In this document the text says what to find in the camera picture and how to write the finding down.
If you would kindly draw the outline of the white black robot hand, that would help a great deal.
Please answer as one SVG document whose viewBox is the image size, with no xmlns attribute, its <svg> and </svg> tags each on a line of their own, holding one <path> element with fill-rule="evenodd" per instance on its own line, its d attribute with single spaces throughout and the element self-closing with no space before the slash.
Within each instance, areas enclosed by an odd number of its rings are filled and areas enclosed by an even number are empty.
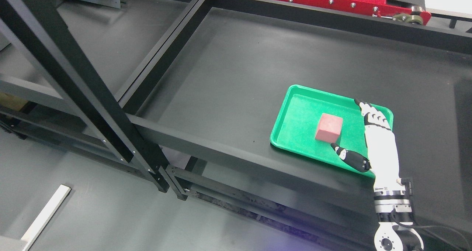
<svg viewBox="0 0 472 251">
<path fill-rule="evenodd" d="M 370 103 L 355 99 L 364 118 L 364 140 L 367 156 L 347 150 L 337 143 L 330 146 L 337 156 L 358 172 L 371 171 L 374 176 L 373 190 L 380 195 L 405 194 L 406 187 L 399 176 L 399 157 L 396 137 L 385 115 Z"/>
</svg>

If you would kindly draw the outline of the white black robot forearm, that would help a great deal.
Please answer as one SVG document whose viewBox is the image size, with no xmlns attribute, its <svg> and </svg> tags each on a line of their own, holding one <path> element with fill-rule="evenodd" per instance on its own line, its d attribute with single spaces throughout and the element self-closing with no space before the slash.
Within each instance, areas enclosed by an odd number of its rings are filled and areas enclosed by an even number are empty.
<svg viewBox="0 0 472 251">
<path fill-rule="evenodd" d="M 414 229 L 411 197 L 404 190 L 376 190 L 374 205 L 379 227 L 374 235 L 377 251 L 423 251 L 424 242 Z"/>
</svg>

